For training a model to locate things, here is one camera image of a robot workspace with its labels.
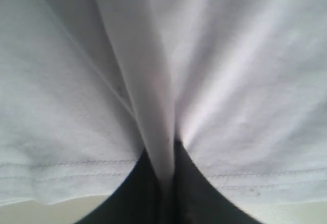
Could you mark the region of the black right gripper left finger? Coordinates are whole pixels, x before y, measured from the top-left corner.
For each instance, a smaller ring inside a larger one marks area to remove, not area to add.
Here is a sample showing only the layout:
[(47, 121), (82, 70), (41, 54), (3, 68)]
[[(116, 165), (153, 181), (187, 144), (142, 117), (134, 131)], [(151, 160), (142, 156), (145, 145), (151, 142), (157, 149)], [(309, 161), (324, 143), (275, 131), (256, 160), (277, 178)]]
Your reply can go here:
[(146, 151), (119, 188), (77, 224), (160, 223), (161, 190)]

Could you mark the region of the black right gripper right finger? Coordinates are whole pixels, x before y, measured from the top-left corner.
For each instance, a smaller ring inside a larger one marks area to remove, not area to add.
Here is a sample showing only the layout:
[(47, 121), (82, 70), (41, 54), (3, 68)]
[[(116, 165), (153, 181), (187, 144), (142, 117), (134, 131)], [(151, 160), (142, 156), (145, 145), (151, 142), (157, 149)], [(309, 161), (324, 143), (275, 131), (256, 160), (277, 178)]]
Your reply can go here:
[(194, 164), (181, 141), (175, 142), (174, 153), (174, 223), (255, 223), (253, 217), (213, 187)]

